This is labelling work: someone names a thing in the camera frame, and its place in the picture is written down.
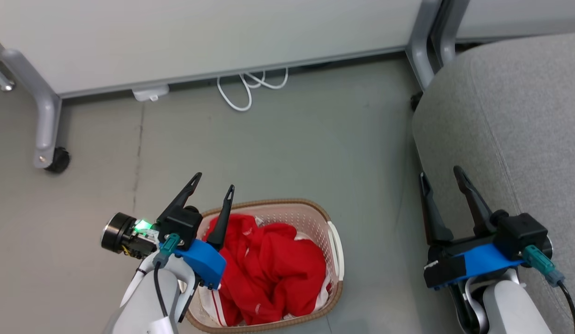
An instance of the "gray ottoman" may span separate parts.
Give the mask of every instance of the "gray ottoman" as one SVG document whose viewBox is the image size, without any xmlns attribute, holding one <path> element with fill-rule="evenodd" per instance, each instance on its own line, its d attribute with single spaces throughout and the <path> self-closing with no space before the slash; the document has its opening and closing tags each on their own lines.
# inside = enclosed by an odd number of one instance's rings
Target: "gray ottoman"
<svg viewBox="0 0 575 334">
<path fill-rule="evenodd" d="M 493 211 L 529 212 L 548 228 L 575 302 L 575 34 L 463 53 L 423 95 L 413 136 L 455 237 L 473 234 L 453 175 L 460 165 Z M 534 269 L 519 269 L 519 277 L 550 330 L 573 333 L 561 290 Z"/>
</svg>

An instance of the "basket handle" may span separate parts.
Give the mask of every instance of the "basket handle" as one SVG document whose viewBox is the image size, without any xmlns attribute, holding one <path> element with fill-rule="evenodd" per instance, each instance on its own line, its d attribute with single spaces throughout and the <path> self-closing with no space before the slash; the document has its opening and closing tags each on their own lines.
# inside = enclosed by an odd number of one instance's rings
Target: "basket handle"
<svg viewBox="0 0 575 334">
<path fill-rule="evenodd" d="M 345 274 L 345 264 L 343 263 L 343 246 L 341 246 L 341 238 L 339 238 L 339 233 L 337 228 L 335 228 L 332 221 L 327 221 L 329 231 L 329 241 L 331 242 L 332 257 L 337 267 L 336 272 L 339 275 L 339 281 L 343 281 L 343 275 Z"/>
</svg>

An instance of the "green led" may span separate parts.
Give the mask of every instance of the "green led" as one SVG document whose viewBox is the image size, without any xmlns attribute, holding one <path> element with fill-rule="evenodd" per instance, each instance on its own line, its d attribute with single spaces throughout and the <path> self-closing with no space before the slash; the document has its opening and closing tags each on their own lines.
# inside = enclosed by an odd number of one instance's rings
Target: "green led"
<svg viewBox="0 0 575 334">
<path fill-rule="evenodd" d="M 149 230 L 150 228 L 152 228 L 152 224 L 145 219 L 139 220 L 135 225 L 135 231 Z"/>
</svg>

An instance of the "black cable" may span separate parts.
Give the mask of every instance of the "black cable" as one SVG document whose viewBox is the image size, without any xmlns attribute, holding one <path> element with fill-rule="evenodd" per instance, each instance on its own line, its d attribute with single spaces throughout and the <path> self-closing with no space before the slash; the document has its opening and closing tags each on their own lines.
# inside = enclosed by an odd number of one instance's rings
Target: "black cable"
<svg viewBox="0 0 575 334">
<path fill-rule="evenodd" d="M 559 281 L 557 283 L 557 285 L 562 289 L 563 295 L 566 296 L 566 300 L 568 301 L 568 306 L 570 306 L 570 311 L 572 312 L 572 319 L 574 321 L 574 334 L 575 334 L 575 306 L 574 306 L 574 302 L 572 301 L 572 297 L 570 296 L 570 293 L 568 292 L 568 288 L 566 288 L 566 286 L 563 285 L 563 282 Z"/>
<path fill-rule="evenodd" d="M 158 301 L 160 302 L 160 307 L 162 308 L 162 314 L 164 317 L 168 317 L 168 312 L 166 311 L 166 306 L 164 305 L 164 298 L 162 298 L 162 291 L 160 291 L 160 282 L 158 281 L 158 271 L 160 270 L 161 262 L 156 263 L 156 268 L 153 270 L 153 282 L 156 284 L 156 294 L 158 295 Z"/>
</svg>

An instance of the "gray floor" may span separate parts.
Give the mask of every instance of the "gray floor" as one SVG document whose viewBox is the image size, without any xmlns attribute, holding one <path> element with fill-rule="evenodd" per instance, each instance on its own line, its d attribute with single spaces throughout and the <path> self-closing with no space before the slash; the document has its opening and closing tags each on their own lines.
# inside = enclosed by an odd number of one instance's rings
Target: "gray floor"
<svg viewBox="0 0 575 334">
<path fill-rule="evenodd" d="M 244 92 L 227 85 L 237 103 Z M 281 333 L 455 333 L 446 292 L 423 283 L 427 247 L 406 59 L 331 66 L 254 91 L 245 114 L 215 85 L 66 104 L 65 173 L 32 167 L 35 105 L 0 91 L 0 332 L 101 332 L 138 262 L 99 247 L 115 212 L 154 219 L 198 171 L 190 203 L 304 197 L 328 211 L 345 290 L 327 317 Z M 182 333 L 198 332 L 185 321 Z"/>
</svg>

